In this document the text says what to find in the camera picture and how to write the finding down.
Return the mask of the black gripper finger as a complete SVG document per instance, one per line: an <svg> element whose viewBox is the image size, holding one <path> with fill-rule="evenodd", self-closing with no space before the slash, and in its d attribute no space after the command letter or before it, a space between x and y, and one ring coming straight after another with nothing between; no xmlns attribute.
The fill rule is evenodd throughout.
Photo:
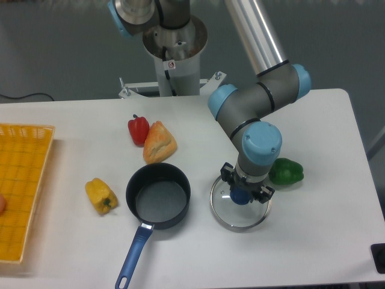
<svg viewBox="0 0 385 289"><path fill-rule="evenodd" d="M256 191L253 191L252 195L254 200L264 204L271 200L274 193L275 189L264 184L258 187Z"/></svg>
<svg viewBox="0 0 385 289"><path fill-rule="evenodd" d="M231 164L224 163L221 168L221 179L229 185L231 190L235 188L235 169Z"/></svg>

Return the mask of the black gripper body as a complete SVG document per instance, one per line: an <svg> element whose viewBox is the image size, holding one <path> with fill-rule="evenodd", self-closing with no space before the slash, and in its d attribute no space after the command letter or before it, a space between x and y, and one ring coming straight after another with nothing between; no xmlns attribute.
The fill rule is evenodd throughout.
<svg viewBox="0 0 385 289"><path fill-rule="evenodd" d="M234 175L234 192L244 191L248 194L257 194L261 192L265 175L252 176L245 173L235 172Z"/></svg>

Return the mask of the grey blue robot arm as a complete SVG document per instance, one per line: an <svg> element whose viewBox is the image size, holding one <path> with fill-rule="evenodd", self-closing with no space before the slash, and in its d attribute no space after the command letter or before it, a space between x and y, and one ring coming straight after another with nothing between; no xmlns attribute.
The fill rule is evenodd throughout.
<svg viewBox="0 0 385 289"><path fill-rule="evenodd" d="M274 190L264 181L282 145L280 131L263 118L307 95L307 70L282 51L260 1L226 1L230 17L257 77L250 89L231 84L215 89L208 107L238 151L235 166L225 164L221 179L234 203L265 203ZM152 56L161 96L200 92L200 54L208 33L190 12L189 1L110 1L110 13L125 36L141 34Z"/></svg>

